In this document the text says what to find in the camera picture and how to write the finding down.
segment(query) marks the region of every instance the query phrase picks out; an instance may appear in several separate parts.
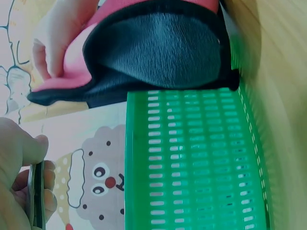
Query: play mat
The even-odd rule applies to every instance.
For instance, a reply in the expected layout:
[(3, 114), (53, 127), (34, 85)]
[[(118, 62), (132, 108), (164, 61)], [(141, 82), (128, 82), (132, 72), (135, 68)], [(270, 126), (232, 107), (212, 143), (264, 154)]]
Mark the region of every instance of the play mat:
[(86, 103), (58, 102), (49, 107), (30, 104), (31, 88), (42, 83), (31, 62), (31, 37), (55, 0), (2, 0), (0, 3), (0, 116), (15, 122), (88, 109)]

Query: cartoon hat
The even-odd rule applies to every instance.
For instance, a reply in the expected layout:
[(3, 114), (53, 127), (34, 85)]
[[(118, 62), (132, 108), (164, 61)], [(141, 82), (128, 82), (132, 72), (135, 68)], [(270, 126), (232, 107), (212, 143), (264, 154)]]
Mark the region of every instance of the cartoon hat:
[(70, 180), (72, 154), (65, 155), (56, 161), (56, 179), (54, 194), (58, 200), (57, 213), (65, 226), (70, 225), (69, 202), (67, 191), (69, 190), (67, 182)]
[(219, 0), (106, 0), (68, 47), (64, 75), (28, 99), (102, 106), (129, 91), (238, 86)]

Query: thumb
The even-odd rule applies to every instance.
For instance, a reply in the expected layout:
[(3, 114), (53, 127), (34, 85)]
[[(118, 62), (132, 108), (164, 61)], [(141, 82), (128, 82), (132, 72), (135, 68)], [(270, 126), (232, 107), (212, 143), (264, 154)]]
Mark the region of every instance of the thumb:
[(31, 138), (24, 135), (23, 139), (23, 165), (38, 164), (42, 162), (47, 154), (49, 142), (44, 135)]
[(63, 74), (63, 62), (66, 49), (59, 46), (46, 47), (46, 63), (49, 75), (52, 78), (61, 77)]

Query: wooden surface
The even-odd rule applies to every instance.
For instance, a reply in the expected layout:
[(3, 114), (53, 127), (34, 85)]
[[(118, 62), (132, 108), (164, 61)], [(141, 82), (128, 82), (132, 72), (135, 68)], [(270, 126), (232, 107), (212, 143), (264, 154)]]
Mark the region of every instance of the wooden surface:
[(307, 1), (225, 0), (265, 148), (275, 230), (307, 228)]

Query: finger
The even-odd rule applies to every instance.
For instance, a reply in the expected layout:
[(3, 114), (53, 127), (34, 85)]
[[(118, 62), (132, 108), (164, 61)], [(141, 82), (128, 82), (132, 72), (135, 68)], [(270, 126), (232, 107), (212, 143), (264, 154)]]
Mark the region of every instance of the finger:
[(65, 49), (60, 46), (46, 47), (47, 70), (52, 78), (59, 78), (62, 76), (64, 56)]
[(38, 73), (44, 80), (51, 78), (47, 70), (46, 48), (38, 40), (35, 40), (32, 48), (32, 59)]
[(49, 189), (44, 190), (44, 201), (46, 221), (48, 221), (57, 210), (58, 202), (56, 196)]
[(44, 188), (53, 191), (54, 183), (56, 179), (56, 174), (53, 170), (45, 169), (44, 170)]
[(28, 177), (29, 177), (29, 170), (24, 170), (22, 172), (20, 172), (13, 185), (12, 185), (12, 190), (14, 191), (19, 191), (22, 190), (23, 188), (27, 187), (28, 185)]
[(53, 162), (53, 161), (45, 161), (44, 165), (45, 165), (45, 169), (50, 169), (50, 170), (53, 170), (53, 171), (57, 167), (55, 162)]
[(23, 135), (23, 165), (38, 164), (42, 162), (47, 154), (49, 142), (44, 135), (32, 138)]

